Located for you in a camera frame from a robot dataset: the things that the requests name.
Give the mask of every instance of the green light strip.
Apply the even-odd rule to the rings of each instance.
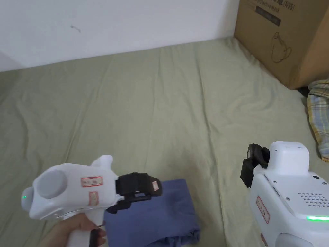
[[[329,221],[329,217],[307,216],[306,218],[311,221]]]

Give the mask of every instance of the handle grip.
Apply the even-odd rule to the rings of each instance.
[[[90,231],[74,230],[68,238],[66,247],[89,247],[90,233]]]
[[[89,220],[91,220],[97,226],[103,223],[104,209],[92,209],[85,212]],[[92,231],[74,230],[71,232],[66,247],[97,247],[99,229]]]

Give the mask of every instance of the wrinkle in sheet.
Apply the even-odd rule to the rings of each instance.
[[[223,218],[223,207],[222,207],[222,203],[221,203],[221,191],[219,189],[219,177],[218,177],[218,166],[217,166],[217,157],[215,155],[215,149],[214,149],[214,144],[212,141],[212,135],[211,135],[211,127],[209,124],[209,120],[208,120],[208,115],[207,115],[207,106],[206,106],[206,96],[205,96],[205,90],[204,90],[204,85],[203,85],[203,80],[202,80],[202,72],[200,69],[200,64],[199,64],[199,60],[198,60],[198,54],[196,49],[194,49],[195,52],[195,63],[196,63],[196,69],[198,72],[198,76],[199,76],[199,81],[200,81],[200,87],[201,87],[201,92],[202,92],[202,106],[203,106],[203,114],[204,114],[204,121],[206,123],[207,126],[207,132],[208,132],[208,143],[209,143],[209,147],[210,147],[210,152],[211,152],[211,159],[213,160],[212,163],[212,167],[211,167],[211,176],[212,176],[212,182],[214,182],[215,184],[215,188],[217,191],[217,194],[219,195],[219,204],[221,205],[221,214],[222,214],[222,220],[224,220]],[[224,241],[225,241],[225,246],[227,246],[227,242],[226,242],[226,235],[225,235],[225,229],[224,229]]]

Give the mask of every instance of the white label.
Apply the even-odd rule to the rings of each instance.
[[[262,202],[262,200],[259,196],[257,197],[256,204],[257,204],[257,207],[259,208],[259,211],[262,213],[264,220],[268,224],[271,216],[269,215],[264,203]]]
[[[100,186],[103,185],[103,177],[81,178],[82,187]]]
[[[88,206],[97,206],[98,203],[99,203],[98,192],[97,191],[89,192],[89,204],[88,204]]]
[[[159,190],[158,182],[154,181],[154,182],[152,182],[152,185],[153,185],[153,190],[154,191]]]

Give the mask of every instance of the blue fabric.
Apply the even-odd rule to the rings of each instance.
[[[162,182],[162,196],[105,212],[109,247],[180,247],[199,241],[200,228],[186,181]]]

